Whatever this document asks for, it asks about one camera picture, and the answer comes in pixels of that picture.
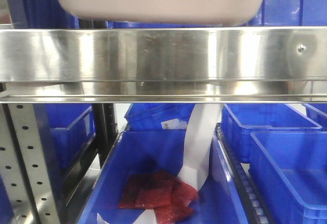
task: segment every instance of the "metal rack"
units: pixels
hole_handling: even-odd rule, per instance
[[[24,21],[0,22],[0,169],[18,223],[68,222],[66,204],[116,138],[112,102],[327,101],[326,27],[18,30]],[[96,137],[61,175],[47,102],[95,112]]]

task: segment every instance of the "blue plastic crate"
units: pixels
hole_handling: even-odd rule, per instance
[[[303,104],[307,111],[307,116],[318,124],[322,125],[322,130],[327,131],[327,104]]]
[[[124,132],[104,165],[78,224],[96,224],[97,213],[109,223],[133,223],[142,210],[118,209],[130,175],[166,169],[176,175],[182,166],[185,131]],[[191,203],[195,213],[181,223],[248,224],[227,164],[213,138],[209,177]]]
[[[326,224],[327,133],[251,135],[249,172],[276,224]]]
[[[70,166],[95,133],[90,104],[46,104],[59,168]]]
[[[14,213],[12,211],[5,186],[0,176],[0,223],[8,224],[13,216]]]
[[[264,0],[248,26],[325,26],[327,0]]]
[[[135,103],[125,114],[131,130],[186,129],[194,104]]]
[[[321,131],[321,125],[286,104],[228,104],[221,129],[242,163],[250,163],[253,131]]]
[[[78,19],[65,12],[58,0],[23,0],[23,3],[30,28],[78,28]]]

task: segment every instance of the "screw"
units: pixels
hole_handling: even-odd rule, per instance
[[[298,48],[297,48],[297,51],[300,52],[300,53],[303,53],[307,50],[307,47],[303,44],[299,45]]]

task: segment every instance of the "white label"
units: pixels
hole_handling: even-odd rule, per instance
[[[91,132],[91,128],[90,128],[90,115],[89,114],[84,118],[84,123],[85,123],[86,135],[88,136],[88,134],[90,134],[90,132]]]
[[[178,118],[161,122],[162,129],[164,130],[186,130],[188,123],[181,121]]]

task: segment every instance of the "white paper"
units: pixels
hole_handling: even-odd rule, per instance
[[[183,167],[178,177],[200,190],[209,172],[209,153],[221,104],[196,104],[184,140]]]
[[[109,223],[104,221],[104,219],[102,219],[101,215],[98,213],[97,214],[97,224],[109,224]]]
[[[143,213],[138,217],[138,219],[136,219],[134,224],[157,224],[154,210],[143,211]]]

